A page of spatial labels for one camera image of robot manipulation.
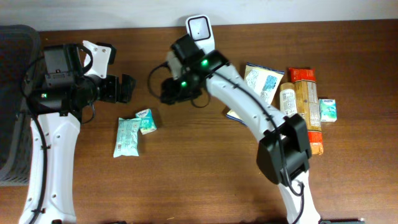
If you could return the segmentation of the teal tissue pack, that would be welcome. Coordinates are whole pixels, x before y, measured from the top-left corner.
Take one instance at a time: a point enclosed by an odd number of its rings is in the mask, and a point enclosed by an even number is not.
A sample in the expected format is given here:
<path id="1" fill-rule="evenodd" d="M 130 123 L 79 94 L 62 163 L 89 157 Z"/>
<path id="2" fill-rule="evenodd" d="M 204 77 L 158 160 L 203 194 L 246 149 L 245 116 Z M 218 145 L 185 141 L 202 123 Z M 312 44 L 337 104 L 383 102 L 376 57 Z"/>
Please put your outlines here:
<path id="1" fill-rule="evenodd" d="M 335 122 L 337 120 L 336 101 L 319 99 L 321 122 Z"/>
<path id="2" fill-rule="evenodd" d="M 157 130 L 155 125 L 152 111 L 150 109 L 145 109 L 136 113 L 136 118 L 141 119 L 140 131 L 143 135 L 152 133 Z"/>

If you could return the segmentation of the orange pasta bag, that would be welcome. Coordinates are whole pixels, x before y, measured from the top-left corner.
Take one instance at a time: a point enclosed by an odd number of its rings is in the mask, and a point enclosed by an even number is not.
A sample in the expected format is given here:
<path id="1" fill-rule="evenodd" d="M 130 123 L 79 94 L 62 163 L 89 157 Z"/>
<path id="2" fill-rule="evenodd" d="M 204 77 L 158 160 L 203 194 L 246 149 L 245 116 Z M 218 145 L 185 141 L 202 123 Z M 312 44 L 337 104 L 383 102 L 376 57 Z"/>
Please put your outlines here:
<path id="1" fill-rule="evenodd" d="M 305 120 L 312 154 L 323 154 L 323 134 L 314 69 L 289 68 L 298 114 Z"/>

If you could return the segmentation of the light teal wipes packet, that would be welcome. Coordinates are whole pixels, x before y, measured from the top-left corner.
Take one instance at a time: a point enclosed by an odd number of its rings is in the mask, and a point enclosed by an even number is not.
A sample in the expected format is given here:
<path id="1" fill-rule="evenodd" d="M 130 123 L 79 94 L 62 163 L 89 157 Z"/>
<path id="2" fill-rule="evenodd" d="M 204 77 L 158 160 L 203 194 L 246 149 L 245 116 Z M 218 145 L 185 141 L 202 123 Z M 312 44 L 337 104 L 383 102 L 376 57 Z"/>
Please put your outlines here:
<path id="1" fill-rule="evenodd" d="M 113 157 L 139 155 L 137 145 L 140 125 L 140 118 L 118 119 L 118 131 Z"/>

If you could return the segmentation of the white Pantene tube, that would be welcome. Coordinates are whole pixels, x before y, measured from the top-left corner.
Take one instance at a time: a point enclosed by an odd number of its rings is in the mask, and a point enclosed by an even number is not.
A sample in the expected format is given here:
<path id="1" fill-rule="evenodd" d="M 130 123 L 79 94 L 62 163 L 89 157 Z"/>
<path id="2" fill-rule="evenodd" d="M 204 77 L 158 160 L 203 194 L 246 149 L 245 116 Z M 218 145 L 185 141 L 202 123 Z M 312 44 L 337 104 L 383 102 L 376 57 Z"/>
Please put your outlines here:
<path id="1" fill-rule="evenodd" d="M 288 117 L 297 114 L 294 84 L 287 82 L 280 85 L 280 110 Z"/>

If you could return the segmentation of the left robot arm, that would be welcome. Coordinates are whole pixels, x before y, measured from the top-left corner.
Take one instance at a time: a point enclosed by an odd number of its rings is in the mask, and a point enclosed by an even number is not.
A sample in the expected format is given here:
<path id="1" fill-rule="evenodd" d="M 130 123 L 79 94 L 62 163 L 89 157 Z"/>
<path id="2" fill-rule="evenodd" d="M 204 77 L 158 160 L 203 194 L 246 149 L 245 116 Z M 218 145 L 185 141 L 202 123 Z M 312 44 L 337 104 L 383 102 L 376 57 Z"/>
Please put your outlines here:
<path id="1" fill-rule="evenodd" d="M 114 63 L 111 44 L 45 47 L 45 68 L 22 88 L 31 115 L 32 159 L 29 188 L 19 223 L 75 223 L 73 164 L 83 110 L 97 101 L 128 103 L 136 81 L 107 73 Z"/>

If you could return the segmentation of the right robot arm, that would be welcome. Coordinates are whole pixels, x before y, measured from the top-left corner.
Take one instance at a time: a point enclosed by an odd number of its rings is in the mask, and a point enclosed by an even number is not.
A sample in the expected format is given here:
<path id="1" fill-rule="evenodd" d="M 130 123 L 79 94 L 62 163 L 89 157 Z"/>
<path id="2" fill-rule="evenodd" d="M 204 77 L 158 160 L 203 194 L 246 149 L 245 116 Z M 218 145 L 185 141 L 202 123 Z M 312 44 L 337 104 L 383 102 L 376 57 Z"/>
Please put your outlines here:
<path id="1" fill-rule="evenodd" d="M 194 100 L 206 90 L 235 111 L 258 142 L 257 166 L 278 186 L 287 221 L 321 223 L 309 187 L 312 150 L 305 120 L 266 103 L 220 51 L 204 52 L 188 34 L 170 46 L 166 66 L 172 77 L 162 82 L 160 101 L 173 105 Z"/>

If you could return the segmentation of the cream snack bag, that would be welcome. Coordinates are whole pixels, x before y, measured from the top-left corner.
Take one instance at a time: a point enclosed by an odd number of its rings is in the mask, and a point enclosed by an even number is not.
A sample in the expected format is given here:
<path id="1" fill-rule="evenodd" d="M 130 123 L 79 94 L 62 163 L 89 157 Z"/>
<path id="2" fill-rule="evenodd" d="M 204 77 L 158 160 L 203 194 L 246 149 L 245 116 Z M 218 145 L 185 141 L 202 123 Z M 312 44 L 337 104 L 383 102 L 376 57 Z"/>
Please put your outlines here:
<path id="1" fill-rule="evenodd" d="M 284 75 L 285 72 L 282 70 L 248 62 L 245 68 L 244 81 L 250 89 L 271 105 Z"/>

